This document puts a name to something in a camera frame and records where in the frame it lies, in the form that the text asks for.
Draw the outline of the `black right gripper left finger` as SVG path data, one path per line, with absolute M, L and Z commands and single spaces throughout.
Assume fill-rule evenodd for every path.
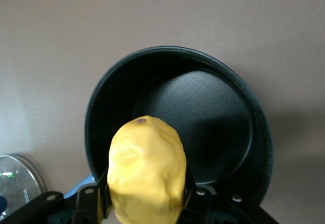
M 104 171 L 95 185 L 86 185 L 78 192 L 72 223 L 102 223 L 108 218 L 112 202 L 107 173 Z

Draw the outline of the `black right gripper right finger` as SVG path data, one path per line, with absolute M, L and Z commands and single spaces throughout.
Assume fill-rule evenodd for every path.
M 197 183 L 190 167 L 186 169 L 184 206 L 177 223 L 213 223 L 211 206 L 215 189 L 207 183 Z

